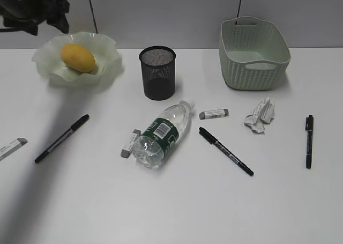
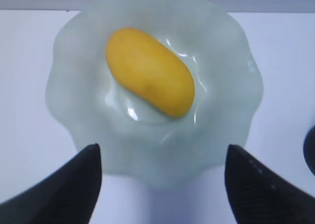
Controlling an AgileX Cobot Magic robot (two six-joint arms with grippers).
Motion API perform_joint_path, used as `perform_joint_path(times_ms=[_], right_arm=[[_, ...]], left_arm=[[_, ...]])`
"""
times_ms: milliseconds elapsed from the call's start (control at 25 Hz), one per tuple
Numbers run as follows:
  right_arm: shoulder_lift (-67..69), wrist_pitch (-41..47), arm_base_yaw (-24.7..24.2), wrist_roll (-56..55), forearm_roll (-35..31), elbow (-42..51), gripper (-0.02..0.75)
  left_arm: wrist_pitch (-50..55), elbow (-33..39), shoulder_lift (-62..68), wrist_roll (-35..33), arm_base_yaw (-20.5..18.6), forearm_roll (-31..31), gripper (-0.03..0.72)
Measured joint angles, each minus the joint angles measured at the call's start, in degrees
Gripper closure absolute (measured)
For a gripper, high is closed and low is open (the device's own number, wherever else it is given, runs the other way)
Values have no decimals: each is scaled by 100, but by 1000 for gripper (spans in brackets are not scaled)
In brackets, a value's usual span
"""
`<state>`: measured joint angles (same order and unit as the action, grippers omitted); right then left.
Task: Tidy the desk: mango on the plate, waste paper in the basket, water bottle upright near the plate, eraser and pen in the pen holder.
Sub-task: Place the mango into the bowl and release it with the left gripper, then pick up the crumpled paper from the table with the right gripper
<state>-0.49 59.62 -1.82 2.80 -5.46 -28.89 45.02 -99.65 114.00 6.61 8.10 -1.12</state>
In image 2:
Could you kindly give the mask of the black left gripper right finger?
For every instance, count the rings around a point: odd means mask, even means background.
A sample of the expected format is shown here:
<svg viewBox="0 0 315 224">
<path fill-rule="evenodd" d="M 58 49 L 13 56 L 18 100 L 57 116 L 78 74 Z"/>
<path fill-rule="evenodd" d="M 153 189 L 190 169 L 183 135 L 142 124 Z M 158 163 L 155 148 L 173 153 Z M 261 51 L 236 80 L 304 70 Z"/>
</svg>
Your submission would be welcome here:
<svg viewBox="0 0 315 224">
<path fill-rule="evenodd" d="M 224 183 L 239 224 L 313 224 L 315 198 L 262 164 L 244 148 L 229 145 Z"/>
</svg>

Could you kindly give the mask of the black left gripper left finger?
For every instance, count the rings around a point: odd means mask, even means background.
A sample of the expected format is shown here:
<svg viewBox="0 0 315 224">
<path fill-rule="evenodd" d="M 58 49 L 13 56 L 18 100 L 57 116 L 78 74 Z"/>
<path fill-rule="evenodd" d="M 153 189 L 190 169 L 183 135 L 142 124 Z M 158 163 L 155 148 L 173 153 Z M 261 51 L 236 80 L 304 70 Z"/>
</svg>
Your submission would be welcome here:
<svg viewBox="0 0 315 224">
<path fill-rule="evenodd" d="M 2 224 L 87 224 L 102 183 L 100 147 L 92 144 L 40 183 L 0 205 Z"/>
</svg>

